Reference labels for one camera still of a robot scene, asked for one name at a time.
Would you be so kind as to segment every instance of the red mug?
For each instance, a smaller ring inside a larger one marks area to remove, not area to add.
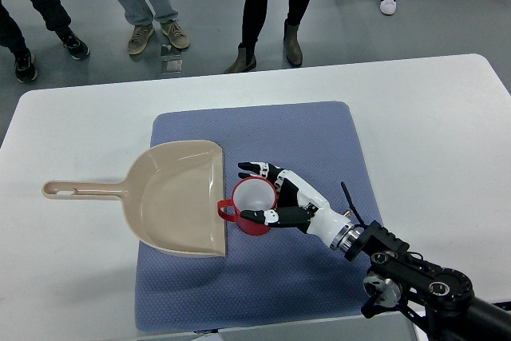
[[[230,199],[218,202],[218,215],[226,221],[237,222],[240,229],[248,235],[260,236],[270,231],[270,227],[257,224],[240,217],[241,211],[266,211],[277,204],[277,191],[264,177],[250,176],[242,179],[232,190]],[[234,208],[234,215],[227,214],[227,207]]]

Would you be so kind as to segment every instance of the dustpan handle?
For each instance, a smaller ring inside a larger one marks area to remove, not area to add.
[[[116,200],[126,196],[123,183],[83,183],[75,181],[48,181],[42,187],[48,199]]]

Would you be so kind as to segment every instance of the sneaker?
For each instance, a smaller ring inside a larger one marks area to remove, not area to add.
[[[154,27],[152,24],[148,26],[135,26],[133,34],[128,42],[128,54],[138,55],[147,46],[149,38],[154,34]]]
[[[396,0],[380,0],[380,10],[385,15],[393,15],[396,12]]]
[[[181,31],[177,20],[161,23],[161,31],[168,37],[170,44],[176,48],[182,50],[190,46],[190,39]]]
[[[74,33],[59,36],[59,38],[62,40],[62,43],[64,43],[64,47],[67,48],[73,59],[81,60],[89,56],[89,47]]]
[[[21,83],[30,83],[38,76],[34,67],[35,56],[28,52],[14,55],[14,72]]]

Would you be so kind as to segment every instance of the mug handle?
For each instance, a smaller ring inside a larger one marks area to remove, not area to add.
[[[232,199],[227,200],[220,200],[217,204],[218,207],[218,216],[222,217],[226,221],[231,221],[232,223],[235,223],[238,221],[238,216],[236,214],[234,215],[228,215],[226,212],[224,212],[222,209],[227,207],[234,207],[234,202],[232,202]]]

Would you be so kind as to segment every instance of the tan shoe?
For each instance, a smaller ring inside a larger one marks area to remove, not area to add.
[[[190,39],[183,33],[181,27],[177,24],[177,20],[161,23],[161,31],[168,37],[170,44],[179,50],[190,46]]]
[[[257,61],[256,56],[254,55],[254,50],[250,50],[239,45],[238,57],[234,63],[232,63],[231,66],[224,71],[224,73],[248,72],[251,69],[254,69],[256,65]]]
[[[303,61],[302,50],[298,44],[298,27],[290,26],[287,21],[284,23],[284,50],[286,52],[286,59],[294,67],[300,67]]]
[[[138,55],[147,46],[149,38],[154,33],[154,27],[152,24],[148,26],[135,26],[131,39],[128,42],[128,54]]]

